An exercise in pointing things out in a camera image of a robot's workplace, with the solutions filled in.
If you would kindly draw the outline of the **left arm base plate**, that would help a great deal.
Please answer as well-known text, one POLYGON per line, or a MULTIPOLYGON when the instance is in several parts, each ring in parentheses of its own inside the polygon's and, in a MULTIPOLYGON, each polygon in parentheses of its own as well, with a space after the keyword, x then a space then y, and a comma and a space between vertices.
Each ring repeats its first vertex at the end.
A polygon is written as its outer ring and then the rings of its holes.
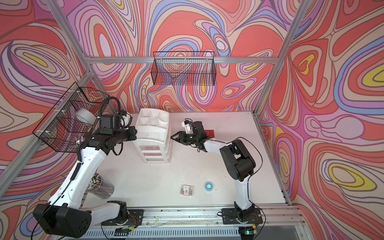
POLYGON ((143 222, 143 209, 128 209, 126 213, 119 214, 118 217, 112 220, 107 220, 101 223, 104 226, 128 226, 137 227, 143 222))

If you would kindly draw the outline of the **white plastic drawer organizer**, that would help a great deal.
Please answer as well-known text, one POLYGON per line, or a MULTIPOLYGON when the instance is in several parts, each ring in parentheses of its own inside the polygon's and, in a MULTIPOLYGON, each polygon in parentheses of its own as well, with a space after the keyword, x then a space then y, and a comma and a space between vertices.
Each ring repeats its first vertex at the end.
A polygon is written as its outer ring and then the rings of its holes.
POLYGON ((170 113, 158 109, 141 109, 135 125, 138 131, 134 141, 146 164, 171 162, 170 113))

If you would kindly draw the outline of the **blue tape roll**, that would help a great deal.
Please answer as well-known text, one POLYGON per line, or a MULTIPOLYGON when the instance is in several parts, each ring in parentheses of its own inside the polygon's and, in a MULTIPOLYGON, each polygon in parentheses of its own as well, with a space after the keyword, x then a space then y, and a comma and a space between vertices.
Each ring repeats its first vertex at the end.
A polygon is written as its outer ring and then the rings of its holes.
POLYGON ((210 181, 205 182, 204 188, 206 192, 211 192, 214 189, 214 184, 210 181))

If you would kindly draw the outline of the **white tape roll in basket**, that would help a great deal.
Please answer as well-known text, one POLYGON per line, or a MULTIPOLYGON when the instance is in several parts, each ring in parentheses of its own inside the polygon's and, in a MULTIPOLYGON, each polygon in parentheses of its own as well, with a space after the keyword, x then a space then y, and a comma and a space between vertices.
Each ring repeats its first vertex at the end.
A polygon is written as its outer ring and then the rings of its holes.
POLYGON ((75 113, 75 117, 78 121, 86 125, 93 125, 97 120, 97 117, 93 113, 84 108, 79 109, 75 113))

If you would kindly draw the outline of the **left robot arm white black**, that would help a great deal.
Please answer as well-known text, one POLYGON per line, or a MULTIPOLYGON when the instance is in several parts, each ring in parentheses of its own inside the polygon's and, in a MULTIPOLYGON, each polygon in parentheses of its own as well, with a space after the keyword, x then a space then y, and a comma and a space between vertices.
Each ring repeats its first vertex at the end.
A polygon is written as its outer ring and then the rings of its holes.
POLYGON ((108 201, 104 205, 82 209, 82 199, 92 177, 116 145, 136 140, 134 126, 120 130, 99 130, 84 135, 78 145, 76 164, 59 189, 45 204, 38 204, 33 216, 46 234, 80 238, 94 225, 103 222, 124 224, 129 219, 127 204, 108 201))

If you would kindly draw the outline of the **red postcard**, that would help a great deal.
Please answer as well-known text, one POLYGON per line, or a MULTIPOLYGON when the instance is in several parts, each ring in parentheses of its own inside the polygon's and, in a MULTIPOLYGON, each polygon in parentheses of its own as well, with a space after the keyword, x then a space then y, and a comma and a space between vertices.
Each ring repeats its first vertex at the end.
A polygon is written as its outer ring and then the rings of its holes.
POLYGON ((215 132, 214 130, 205 130, 205 133, 208 137, 212 137, 214 138, 215 137, 215 132))

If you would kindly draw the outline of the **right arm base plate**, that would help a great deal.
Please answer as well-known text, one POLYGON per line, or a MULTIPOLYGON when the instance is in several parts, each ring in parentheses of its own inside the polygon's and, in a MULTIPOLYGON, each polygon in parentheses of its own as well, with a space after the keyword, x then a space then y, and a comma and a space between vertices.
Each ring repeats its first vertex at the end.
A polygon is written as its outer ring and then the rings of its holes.
POLYGON ((222 218, 224 225, 252 224, 258 226, 264 222, 261 210, 256 207, 251 207, 244 211, 241 209, 224 208, 218 212, 218 216, 222 218))

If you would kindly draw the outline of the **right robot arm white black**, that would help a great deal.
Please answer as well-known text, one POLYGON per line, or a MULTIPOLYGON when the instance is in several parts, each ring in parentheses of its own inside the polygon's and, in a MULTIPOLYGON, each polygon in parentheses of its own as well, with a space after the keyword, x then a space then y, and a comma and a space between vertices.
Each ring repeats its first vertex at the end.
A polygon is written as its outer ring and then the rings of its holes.
POLYGON ((256 209, 250 190, 250 178, 254 174, 256 162, 244 143, 240 139, 223 142, 206 134, 188 134, 185 131, 172 135, 171 140, 222 157, 227 172, 235 181, 236 199, 232 218, 245 223, 256 209))

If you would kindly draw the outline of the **metal cup with pens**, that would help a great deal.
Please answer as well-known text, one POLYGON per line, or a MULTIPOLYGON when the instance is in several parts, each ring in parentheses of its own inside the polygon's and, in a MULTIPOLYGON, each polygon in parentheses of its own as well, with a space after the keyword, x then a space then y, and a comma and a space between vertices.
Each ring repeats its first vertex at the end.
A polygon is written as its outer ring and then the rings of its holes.
POLYGON ((100 174, 94 173, 86 191, 100 199, 108 199, 115 191, 115 187, 110 182, 106 181, 100 174))

